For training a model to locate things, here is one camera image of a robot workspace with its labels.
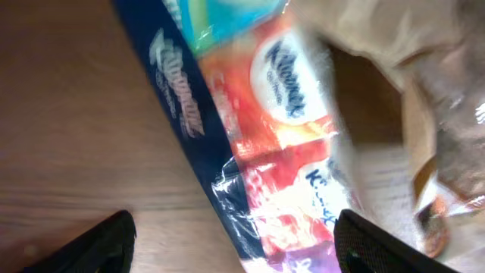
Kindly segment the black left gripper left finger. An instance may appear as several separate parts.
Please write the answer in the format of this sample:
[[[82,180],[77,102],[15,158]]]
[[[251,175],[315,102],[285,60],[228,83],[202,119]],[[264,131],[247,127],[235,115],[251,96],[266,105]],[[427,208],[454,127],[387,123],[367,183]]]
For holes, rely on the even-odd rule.
[[[120,210],[22,273],[129,273],[136,225]]]

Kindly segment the brown white snack wrapper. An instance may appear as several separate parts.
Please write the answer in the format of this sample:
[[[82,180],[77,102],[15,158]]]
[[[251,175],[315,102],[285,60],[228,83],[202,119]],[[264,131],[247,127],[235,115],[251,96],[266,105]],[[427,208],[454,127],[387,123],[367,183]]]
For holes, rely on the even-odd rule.
[[[461,272],[484,270],[484,3],[294,1],[311,28],[373,61],[402,93],[415,195],[437,216],[422,249]]]

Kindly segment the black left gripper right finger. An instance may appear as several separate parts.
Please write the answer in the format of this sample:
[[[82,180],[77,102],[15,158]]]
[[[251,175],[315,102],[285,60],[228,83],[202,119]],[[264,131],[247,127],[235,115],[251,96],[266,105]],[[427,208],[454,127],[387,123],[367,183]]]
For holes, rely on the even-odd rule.
[[[343,273],[458,273],[350,209],[341,211],[333,233]]]

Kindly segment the white tissue multipack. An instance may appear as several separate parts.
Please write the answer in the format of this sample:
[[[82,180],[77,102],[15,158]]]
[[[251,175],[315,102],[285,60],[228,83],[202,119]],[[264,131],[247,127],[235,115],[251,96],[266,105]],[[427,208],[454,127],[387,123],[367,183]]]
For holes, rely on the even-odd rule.
[[[356,201],[328,47],[287,1],[114,8],[243,268],[340,271],[333,230]]]

